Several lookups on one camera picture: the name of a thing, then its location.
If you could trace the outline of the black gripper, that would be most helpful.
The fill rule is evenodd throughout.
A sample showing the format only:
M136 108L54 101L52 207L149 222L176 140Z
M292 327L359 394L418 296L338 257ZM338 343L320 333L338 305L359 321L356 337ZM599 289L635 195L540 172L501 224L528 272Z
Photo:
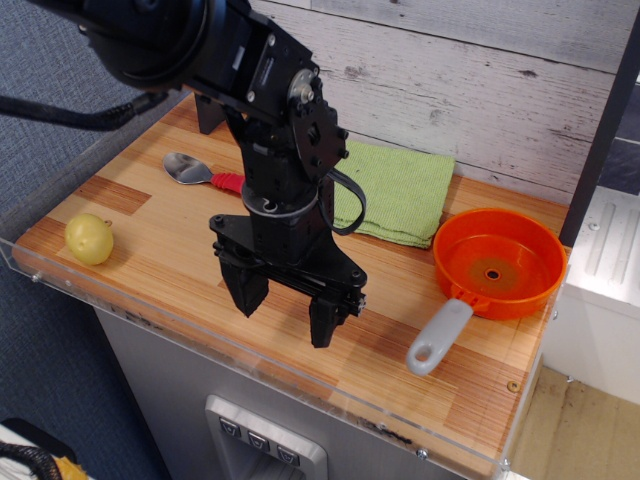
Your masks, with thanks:
M361 211L344 228L333 225L334 185L349 190ZM242 188L247 216L217 214L209 221L217 234L214 251L237 309L250 317L274 280L313 299L309 306L311 343L327 348L335 329L366 304L366 273L336 245L333 235L348 235L363 222L366 197L344 174L330 174L292 204L274 203Z

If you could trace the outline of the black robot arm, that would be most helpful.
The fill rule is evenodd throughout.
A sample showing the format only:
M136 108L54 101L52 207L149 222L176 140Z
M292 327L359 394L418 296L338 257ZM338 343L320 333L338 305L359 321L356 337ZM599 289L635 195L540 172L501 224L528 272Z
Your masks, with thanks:
M187 88L222 107L239 145L246 214L210 221L223 279L251 315L271 282L309 296L312 344L365 304L367 277L335 243L334 187L348 133L311 52L246 1L47 1L134 88Z

